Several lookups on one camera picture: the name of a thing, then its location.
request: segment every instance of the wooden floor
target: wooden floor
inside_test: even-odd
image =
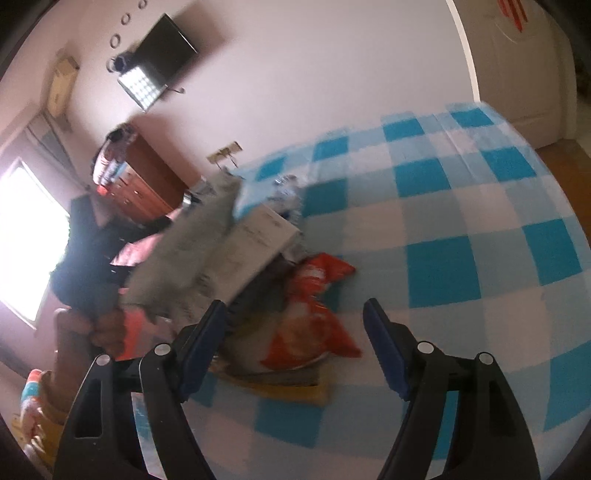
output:
[[[591,158],[575,140],[560,140],[537,152],[564,190],[591,244]]]

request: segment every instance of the drawer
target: drawer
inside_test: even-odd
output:
[[[129,165],[127,165],[127,168],[121,174],[121,176],[119,177],[119,180],[117,180],[117,181],[121,181],[121,182],[123,182],[123,184],[129,185],[135,179],[138,179],[138,178],[139,177],[138,177],[138,174],[136,173],[136,171],[133,168],[131,168]]]
[[[155,218],[172,211],[172,208],[141,178],[136,178],[128,188],[129,195],[133,197],[134,203],[141,204],[145,210],[152,212]]]
[[[119,194],[119,192],[121,191],[121,189],[127,188],[127,185],[121,180],[121,178],[118,178],[117,181],[115,181],[114,183],[111,184],[111,186],[109,186],[109,192],[111,193],[111,196],[116,196],[117,194]]]
[[[117,204],[122,213],[136,222],[147,222],[154,219],[151,212],[146,211],[140,203],[134,202],[133,197],[129,195],[128,188],[115,188],[111,190],[110,198]]]

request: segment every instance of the wall socket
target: wall socket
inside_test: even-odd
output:
[[[231,144],[226,145],[223,148],[220,148],[217,152],[208,155],[207,161],[211,164],[216,164],[218,162],[221,162],[225,158],[230,157],[233,153],[238,153],[241,151],[242,147],[238,145],[238,142],[232,142]]]

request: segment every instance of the wall-mounted tv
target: wall-mounted tv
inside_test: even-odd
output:
[[[196,55],[195,47],[165,14],[134,52],[118,82],[147,111]]]

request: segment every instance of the air conditioner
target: air conditioner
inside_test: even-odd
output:
[[[79,69],[72,57],[57,64],[47,100],[47,110],[52,117],[57,118],[66,110]]]

